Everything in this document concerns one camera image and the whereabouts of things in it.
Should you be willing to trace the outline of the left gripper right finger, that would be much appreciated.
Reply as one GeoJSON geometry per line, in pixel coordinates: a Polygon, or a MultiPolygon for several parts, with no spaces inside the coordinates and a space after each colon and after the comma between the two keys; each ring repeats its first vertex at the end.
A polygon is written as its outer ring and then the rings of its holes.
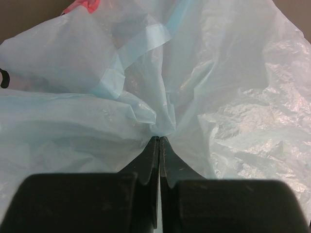
{"type": "Polygon", "coordinates": [[[165,233],[308,233],[299,203],[277,180],[206,179],[159,141],[165,233]]]}

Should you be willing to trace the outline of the light blue plastic bag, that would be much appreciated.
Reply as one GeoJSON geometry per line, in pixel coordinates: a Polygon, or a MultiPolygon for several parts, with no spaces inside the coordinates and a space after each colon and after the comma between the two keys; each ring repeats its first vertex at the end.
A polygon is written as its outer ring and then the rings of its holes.
{"type": "Polygon", "coordinates": [[[311,46],[271,0],[77,0],[0,47],[1,223],[21,183],[117,173],[154,136],[277,180],[311,227],[311,46]]]}

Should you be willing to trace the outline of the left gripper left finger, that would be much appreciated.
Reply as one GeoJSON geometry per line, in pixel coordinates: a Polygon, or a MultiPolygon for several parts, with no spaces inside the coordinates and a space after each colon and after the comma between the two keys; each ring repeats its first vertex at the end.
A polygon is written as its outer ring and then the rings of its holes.
{"type": "Polygon", "coordinates": [[[26,178],[0,225],[3,233],[151,233],[157,228],[159,138],[117,173],[26,178]]]}

